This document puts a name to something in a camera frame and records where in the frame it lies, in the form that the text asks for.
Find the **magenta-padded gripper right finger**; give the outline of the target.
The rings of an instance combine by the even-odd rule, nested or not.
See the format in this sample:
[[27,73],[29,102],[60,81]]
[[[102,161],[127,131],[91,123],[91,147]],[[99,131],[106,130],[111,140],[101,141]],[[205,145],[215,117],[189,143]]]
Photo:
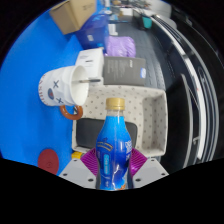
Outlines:
[[156,158],[147,158],[137,149],[132,150],[127,176],[129,189],[144,187],[167,175],[168,172]]

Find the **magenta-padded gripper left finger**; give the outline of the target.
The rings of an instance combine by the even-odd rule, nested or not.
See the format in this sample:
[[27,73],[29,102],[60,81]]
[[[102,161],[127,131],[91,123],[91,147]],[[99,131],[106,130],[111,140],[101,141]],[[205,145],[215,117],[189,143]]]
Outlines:
[[72,159],[60,173],[61,178],[89,189],[95,189],[97,187],[97,175],[98,161],[95,149],[91,149],[80,159]]

